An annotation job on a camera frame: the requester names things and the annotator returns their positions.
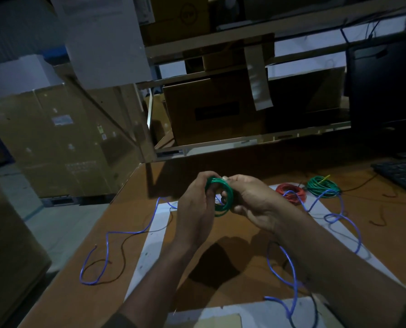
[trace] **metal frame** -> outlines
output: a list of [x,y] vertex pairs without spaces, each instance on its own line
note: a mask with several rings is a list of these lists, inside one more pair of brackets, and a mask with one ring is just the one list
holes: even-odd
[[[275,33],[275,41],[287,39],[301,34],[307,35],[316,32],[333,30],[335,28],[348,27],[375,21],[378,19],[398,16],[406,13],[406,0],[370,0],[362,3],[346,5],[342,7],[323,10],[315,13],[306,13],[297,16],[286,17],[274,21],[256,23],[254,25],[238,27],[235,29],[211,33],[204,36],[189,38],[181,41],[146,47],[146,55],[151,64],[172,62],[185,59],[184,52],[188,58],[202,56],[202,47],[219,45],[228,48],[225,43],[242,41],[242,46],[253,46],[263,43],[262,37],[269,33]],[[332,54],[347,49],[346,44],[329,46],[326,48],[274,57],[266,61],[266,65],[280,64],[310,57]],[[217,52],[216,49],[205,49],[206,53]],[[55,67],[57,73],[64,79],[65,83],[73,87],[84,99],[88,99],[91,105],[103,115],[107,113],[90,98],[76,81],[76,77],[70,65]],[[219,150],[232,149],[236,147],[274,143],[290,138],[302,136],[319,135],[325,132],[337,131],[350,128],[350,122],[341,122],[327,126],[318,126],[284,132],[275,132],[265,135],[248,136],[218,140],[214,142],[198,143],[192,145],[175,146],[162,149],[155,149],[150,134],[152,95],[148,106],[148,113],[143,109],[141,89],[150,89],[166,84],[185,82],[212,75],[245,69],[246,65],[236,65],[224,69],[202,71],[183,76],[166,79],[152,80],[138,84],[129,84],[114,87],[114,92],[123,114],[126,116],[127,129],[118,128],[123,132],[126,139],[138,148],[140,161],[143,163],[174,159],[183,156],[196,155]],[[111,122],[116,123],[110,115],[106,116]]]

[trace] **gray floor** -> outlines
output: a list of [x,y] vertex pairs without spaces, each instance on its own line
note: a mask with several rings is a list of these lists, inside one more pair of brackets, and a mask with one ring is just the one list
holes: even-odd
[[0,168],[0,187],[51,257],[49,272],[64,267],[108,206],[44,208],[16,164]]

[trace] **person's right hand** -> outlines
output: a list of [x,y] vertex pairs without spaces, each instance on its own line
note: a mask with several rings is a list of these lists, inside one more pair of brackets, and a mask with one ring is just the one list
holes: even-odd
[[279,193],[252,176],[223,177],[234,191],[232,211],[243,215],[256,226],[275,232],[282,211],[296,209]]

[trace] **brown tabletop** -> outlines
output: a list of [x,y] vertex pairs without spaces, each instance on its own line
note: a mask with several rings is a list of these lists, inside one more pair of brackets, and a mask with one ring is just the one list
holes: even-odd
[[[343,190],[370,179],[343,194],[346,215],[359,227],[366,247],[406,283],[406,193],[381,176],[371,179],[375,174],[370,164],[383,159],[386,157],[362,140],[331,134],[140,165],[20,327],[100,327],[123,302],[146,234],[110,237],[110,262],[99,285],[79,282],[86,255],[98,245],[84,275],[92,281],[104,264],[107,231],[143,229],[157,197],[179,198],[204,170],[227,176],[249,174],[268,185],[306,182],[315,175],[331,174]],[[332,212],[339,211],[337,199],[322,202]],[[170,219],[163,247],[174,235],[174,212]],[[249,303],[267,295],[291,298],[292,291],[267,268],[269,239],[270,235],[241,216],[228,213],[216,218],[208,241],[182,277],[171,309]],[[281,268],[285,259],[277,248],[270,257],[279,265],[275,269],[288,276]]]

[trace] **circular logo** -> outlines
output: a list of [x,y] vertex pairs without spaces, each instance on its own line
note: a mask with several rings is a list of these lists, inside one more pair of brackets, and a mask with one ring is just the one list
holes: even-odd
[[185,25],[193,25],[197,21],[197,9],[195,5],[185,3],[180,10],[180,19]]

